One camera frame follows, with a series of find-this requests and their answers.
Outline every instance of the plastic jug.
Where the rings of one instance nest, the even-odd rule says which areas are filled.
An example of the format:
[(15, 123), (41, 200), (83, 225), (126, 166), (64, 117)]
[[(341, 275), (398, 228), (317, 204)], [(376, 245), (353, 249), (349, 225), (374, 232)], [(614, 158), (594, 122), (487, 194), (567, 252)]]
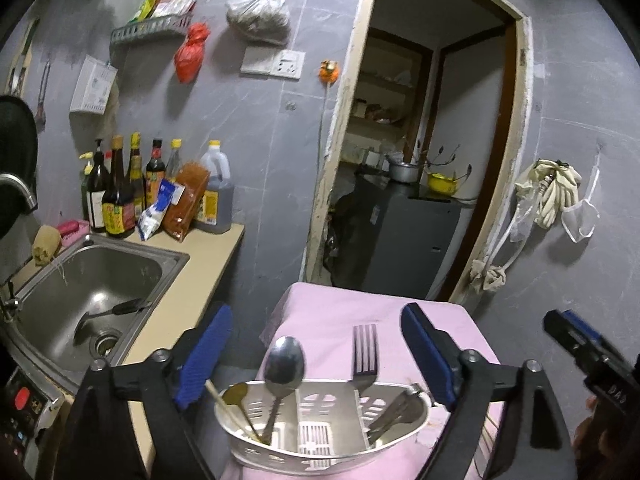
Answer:
[(231, 229), (234, 188), (226, 155), (220, 151), (220, 141), (210, 140), (209, 149), (200, 159), (211, 176), (193, 225), (209, 233), (222, 234)]

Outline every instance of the drain strainer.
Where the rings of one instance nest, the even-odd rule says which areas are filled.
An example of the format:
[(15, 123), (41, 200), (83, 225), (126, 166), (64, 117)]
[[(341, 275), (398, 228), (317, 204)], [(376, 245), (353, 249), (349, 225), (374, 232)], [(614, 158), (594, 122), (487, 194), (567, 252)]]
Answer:
[(122, 336), (122, 332), (114, 328), (101, 330), (97, 335), (94, 335), (89, 342), (91, 357), (94, 359), (108, 357), (113, 347), (118, 343), (120, 336)]

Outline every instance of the yellow bowl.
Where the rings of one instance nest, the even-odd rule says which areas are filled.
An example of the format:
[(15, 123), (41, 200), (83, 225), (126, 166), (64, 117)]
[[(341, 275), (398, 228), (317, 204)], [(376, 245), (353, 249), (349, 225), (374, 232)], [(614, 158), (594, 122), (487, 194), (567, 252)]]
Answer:
[(457, 181), (441, 173), (429, 173), (427, 175), (427, 186), (432, 191), (447, 196), (454, 195), (458, 190)]

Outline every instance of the metal pot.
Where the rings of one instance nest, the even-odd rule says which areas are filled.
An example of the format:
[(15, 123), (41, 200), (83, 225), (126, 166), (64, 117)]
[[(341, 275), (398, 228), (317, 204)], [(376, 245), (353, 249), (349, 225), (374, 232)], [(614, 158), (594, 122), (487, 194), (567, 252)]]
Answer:
[(389, 178), (403, 184), (413, 184), (418, 182), (420, 176), (420, 168), (417, 164), (407, 164), (406, 162), (395, 162), (389, 156), (386, 158), (389, 162)]

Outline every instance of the pink tablecloth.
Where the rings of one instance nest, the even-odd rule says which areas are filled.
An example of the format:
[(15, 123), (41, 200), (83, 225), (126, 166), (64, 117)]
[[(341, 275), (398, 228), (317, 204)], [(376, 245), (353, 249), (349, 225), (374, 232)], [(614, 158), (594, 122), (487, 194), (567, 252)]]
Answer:
[[(267, 346), (274, 338), (283, 335), (297, 338), (305, 351), (307, 379), (350, 379), (353, 326), (376, 323), (380, 345), (378, 380), (425, 386), (400, 330), (400, 311), (411, 301), (420, 305), (436, 328), (449, 332), (460, 348), (474, 348), (488, 361), (498, 362), (478, 327), (459, 305), (379, 296), (309, 283), (296, 283), (289, 287), (260, 338)], [(262, 368), (258, 378), (262, 378)], [(500, 408), (495, 406), (492, 412), (497, 420)], [(413, 480), (424, 465), (446, 420), (447, 412), (443, 407), (434, 407), (430, 421), (416, 437), (386, 450), (360, 468), (315, 478)], [(291, 478), (245, 468), (234, 459), (229, 461), (222, 476), (222, 480)], [(478, 478), (473, 466), (466, 478)]]

